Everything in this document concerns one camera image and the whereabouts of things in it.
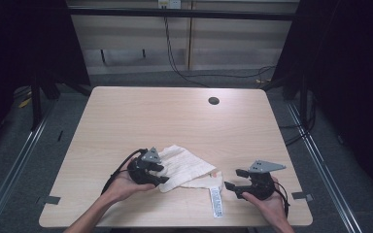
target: hand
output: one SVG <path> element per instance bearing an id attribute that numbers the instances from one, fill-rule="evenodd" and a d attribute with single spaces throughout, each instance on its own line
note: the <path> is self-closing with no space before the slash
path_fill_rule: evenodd
<path id="1" fill-rule="evenodd" d="M 117 175 L 115 180 L 111 183 L 111 185 L 103 194 L 109 197 L 113 203 L 123 201 L 135 192 L 148 191 L 155 188 L 155 185 L 153 185 L 152 183 L 137 184 L 134 181 L 132 181 L 131 177 L 129 176 L 129 173 L 125 171 L 127 169 L 128 164 L 132 160 L 133 159 L 129 160 L 122 166 L 122 168 L 120 169 L 122 172 L 120 172 Z"/>
<path id="2" fill-rule="evenodd" d="M 279 190 L 280 188 L 276 184 L 278 180 L 275 177 L 272 177 L 272 180 L 275 182 L 275 187 Z M 283 198 L 278 192 L 274 191 L 270 197 L 263 201 L 257 199 L 248 192 L 243 192 L 242 196 L 260 210 L 265 220 L 267 220 L 277 232 L 293 232 L 284 211 Z"/>

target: wooden table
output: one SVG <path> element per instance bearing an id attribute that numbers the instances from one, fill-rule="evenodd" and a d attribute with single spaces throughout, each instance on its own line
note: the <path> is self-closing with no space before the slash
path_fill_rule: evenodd
<path id="1" fill-rule="evenodd" d="M 217 105 L 209 103 L 217 97 Z M 312 217 L 265 92 L 256 89 L 182 87 L 96 87 L 67 151 L 40 224 L 66 227 L 100 195 L 124 158 L 137 149 L 178 145 L 213 164 L 225 181 L 248 185 L 235 169 L 247 170 L 257 159 L 284 164 L 272 172 L 289 197 L 289 223 L 309 225 Z M 190 227 L 267 224 L 249 202 L 221 192 L 224 216 L 213 217 L 208 189 L 158 188 L 117 203 L 98 226 Z"/>

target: gray carpet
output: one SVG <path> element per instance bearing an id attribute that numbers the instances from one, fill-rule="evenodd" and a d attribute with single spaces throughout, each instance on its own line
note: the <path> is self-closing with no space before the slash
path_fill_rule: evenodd
<path id="1" fill-rule="evenodd" d="M 256 74 L 256 70 L 201 71 L 189 74 L 210 75 L 220 72 L 223 75 L 232 76 Z M 266 72 L 261 77 L 266 80 L 270 78 L 271 74 L 272 71 Z M 189 79 L 209 87 L 258 88 L 261 86 L 256 81 L 259 77 L 207 76 Z M 93 86 L 200 86 L 182 79 L 174 72 L 92 76 L 91 80 Z M 51 191 L 51 186 L 85 108 L 87 97 L 63 85 L 59 88 L 62 92 L 61 96 L 56 101 L 47 126 L 0 216 L 0 232 L 62 231 L 62 229 L 45 229 L 39 225 L 38 219 L 43 206 L 36 204 L 36 201 L 41 196 L 49 195 Z M 281 92 L 279 88 L 276 88 L 268 91 L 267 95 L 278 124 L 293 125 L 294 122 L 289 115 L 287 102 L 283 99 Z M 32 123 L 31 106 L 28 105 L 23 109 L 18 109 L 16 107 L 18 101 L 20 100 L 16 100 L 7 123 L 3 125 L 0 133 L 0 183 L 5 179 L 8 170 L 15 161 L 29 134 Z M 58 141 L 61 131 L 63 131 L 62 137 Z M 297 133 L 294 128 L 282 129 L 284 140 L 296 136 Z M 373 182 L 356 164 L 354 154 L 347 147 L 338 143 L 336 130 L 331 127 L 319 106 L 312 135 L 334 180 L 338 183 L 347 202 L 355 212 L 362 231 L 373 232 Z M 314 200 L 309 202 L 314 222 L 307 227 L 296 227 L 295 231 L 348 232 L 303 142 L 300 140 L 290 145 L 288 152 L 304 192 L 314 196 Z M 258 232 L 272 232 L 269 227 L 262 227 L 257 230 Z M 109 229 L 97 229 L 96 232 L 109 232 Z"/>

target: label tag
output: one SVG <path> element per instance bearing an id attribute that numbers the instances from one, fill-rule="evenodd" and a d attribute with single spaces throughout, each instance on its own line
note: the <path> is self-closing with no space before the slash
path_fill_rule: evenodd
<path id="1" fill-rule="evenodd" d="M 214 217 L 223 217 L 222 201 L 220 199 L 220 188 L 217 186 L 210 187 L 210 194 Z"/>

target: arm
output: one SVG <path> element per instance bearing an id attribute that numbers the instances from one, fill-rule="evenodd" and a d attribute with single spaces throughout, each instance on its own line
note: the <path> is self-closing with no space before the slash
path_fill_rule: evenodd
<path id="1" fill-rule="evenodd" d="M 268 199 L 259 200 L 248 192 L 242 193 L 242 196 L 261 212 L 265 220 L 274 228 L 277 233 L 293 233 L 292 227 L 289 225 L 286 214 L 284 212 L 283 198 L 277 192 L 274 192 Z"/>
<path id="2" fill-rule="evenodd" d="M 122 171 L 126 170 L 128 161 Z M 136 184 L 129 177 L 128 172 L 121 172 L 117 178 L 111 183 L 110 187 L 89 207 L 89 209 L 81 215 L 71 226 L 64 232 L 91 232 L 98 223 L 99 219 L 107 212 L 107 210 L 119 201 L 123 201 L 133 193 L 138 191 L 148 191 L 154 189 L 155 186 L 151 183 Z"/>

